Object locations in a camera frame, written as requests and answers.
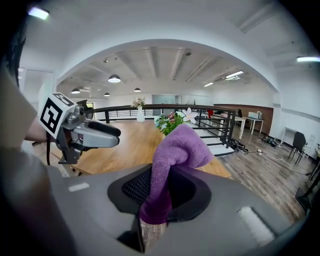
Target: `purple cloth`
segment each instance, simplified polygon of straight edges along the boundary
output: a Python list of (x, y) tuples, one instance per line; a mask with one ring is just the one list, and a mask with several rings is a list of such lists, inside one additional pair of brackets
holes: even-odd
[(150, 194), (142, 204), (139, 217), (146, 223), (166, 223), (172, 209), (168, 188), (170, 167), (184, 165), (190, 168), (205, 166), (213, 159), (208, 146), (187, 124), (180, 124), (159, 144), (152, 160)]

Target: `ceiling beam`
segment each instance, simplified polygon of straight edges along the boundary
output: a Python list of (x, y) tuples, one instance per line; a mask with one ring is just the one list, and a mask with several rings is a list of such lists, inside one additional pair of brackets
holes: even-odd
[(174, 63), (172, 66), (172, 71), (171, 71), (171, 79), (175, 80), (176, 76), (178, 75), (177, 71), (178, 68), (180, 66), (181, 60), (183, 59), (184, 55), (185, 55), (185, 49), (183, 49), (182, 47), (178, 48), (178, 51), (175, 54), (175, 59), (174, 59)]
[(72, 77), (75, 79), (79, 79), (81, 81), (86, 81), (87, 84), (83, 85), (85, 87), (90, 86), (90, 84), (97, 84), (97, 85), (104, 86), (104, 87), (110, 87), (107, 83), (95, 81), (95, 80), (92, 80), (92, 79), (85, 77), (83, 75), (73, 75)]
[(275, 2), (269, 3), (263, 8), (259, 9), (256, 13), (251, 15), (244, 22), (242, 22), (239, 26), (239, 29), (243, 33), (247, 33), (248, 31), (252, 30), (254, 27), (258, 26), (260, 23), (264, 22), (265, 20), (277, 14), (280, 10), (281, 10), (281, 7), (277, 3)]
[(185, 81), (190, 82), (193, 79), (195, 79), (197, 75), (199, 75), (203, 71), (205, 71), (210, 66), (210, 64), (212, 64), (212, 62), (216, 59), (218, 59), (218, 57), (216, 55), (210, 54), (194, 70), (192, 70), (190, 72), (189, 76), (187, 77), (187, 79)]
[(267, 57), (274, 57), (285, 54), (299, 53), (299, 55), (317, 54), (317, 50), (303, 41), (293, 41), (290, 43), (278, 44), (265, 50)]
[[(90, 63), (88, 64), (91, 68), (93, 68), (94, 70), (97, 70), (103, 74), (106, 75), (107, 79), (112, 75), (112, 72), (111, 71), (107, 71), (107, 70), (103, 70), (102, 68), (100, 68), (99, 66), (97, 66), (97, 64), (93, 64), (93, 63)], [(121, 82), (122, 83), (126, 83), (125, 80), (123, 80), (123, 78), (121, 77)]]
[(156, 64), (156, 58), (155, 58), (155, 48), (154, 47), (145, 47), (146, 56), (149, 60), (149, 65), (151, 68), (151, 72), (154, 78), (158, 77), (157, 74), (157, 64)]
[(124, 51), (119, 51), (116, 53), (116, 56), (119, 58), (119, 60), (123, 63), (123, 65), (131, 71), (131, 73), (139, 80), (142, 80), (141, 75), (136, 70), (136, 68), (132, 65), (131, 60), (126, 56)]

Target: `black cord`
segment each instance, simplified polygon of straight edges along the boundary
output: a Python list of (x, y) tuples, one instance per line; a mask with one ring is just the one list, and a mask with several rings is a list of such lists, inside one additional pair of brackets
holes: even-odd
[(50, 165), (50, 134), (46, 132), (46, 163)]
[(294, 171), (294, 170), (291, 170), (291, 169), (289, 169), (288, 167), (282, 165), (281, 163), (278, 163), (277, 161), (275, 161), (274, 159), (272, 159), (271, 157), (269, 157), (269, 156), (266, 155), (265, 153), (262, 153), (262, 154), (264, 154), (267, 158), (269, 158), (270, 160), (274, 161), (274, 162), (277, 163), (278, 165), (282, 166), (283, 168), (286, 168), (287, 170), (289, 170), (289, 171), (291, 171), (291, 172), (293, 172), (293, 173), (295, 173), (295, 174), (300, 174), (300, 175), (305, 175), (305, 176), (310, 175), (309, 173), (304, 174), (304, 173), (300, 173), (300, 172), (296, 172), (296, 171)]

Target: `wooden table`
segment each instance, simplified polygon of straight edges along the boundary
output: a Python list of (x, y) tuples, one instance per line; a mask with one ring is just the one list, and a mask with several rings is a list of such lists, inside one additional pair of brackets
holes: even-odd
[[(94, 175), (152, 163), (154, 152), (163, 139), (163, 134), (155, 128), (153, 120), (142, 123), (136, 120), (114, 121), (110, 125), (121, 130), (119, 145), (83, 152), (78, 163), (69, 167), (80, 173)], [(51, 152), (59, 159), (62, 157), (62, 152), (57, 147), (52, 148)], [(199, 170), (225, 178), (231, 177), (216, 157)]]

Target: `office chair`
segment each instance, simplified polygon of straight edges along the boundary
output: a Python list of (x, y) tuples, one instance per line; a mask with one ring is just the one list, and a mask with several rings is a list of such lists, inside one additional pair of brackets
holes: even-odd
[(298, 158), (296, 159), (295, 161), (295, 165), (297, 164), (298, 160), (299, 160), (299, 163), (300, 163), (300, 160), (302, 158), (302, 155), (303, 155), (303, 152), (304, 152), (304, 146), (306, 145), (306, 138), (304, 136), (303, 133), (301, 132), (296, 132), (295, 135), (294, 135), (294, 138), (293, 138), (293, 143), (292, 143), (292, 149), (291, 149), (291, 152), (289, 154), (289, 157), (288, 159), (290, 158), (291, 156), (291, 153), (294, 149), (297, 149), (301, 154), (298, 156)]
[(242, 116), (242, 111), (241, 111), (241, 109), (238, 109), (238, 117), (240, 117), (240, 118), (243, 117), (243, 116)]

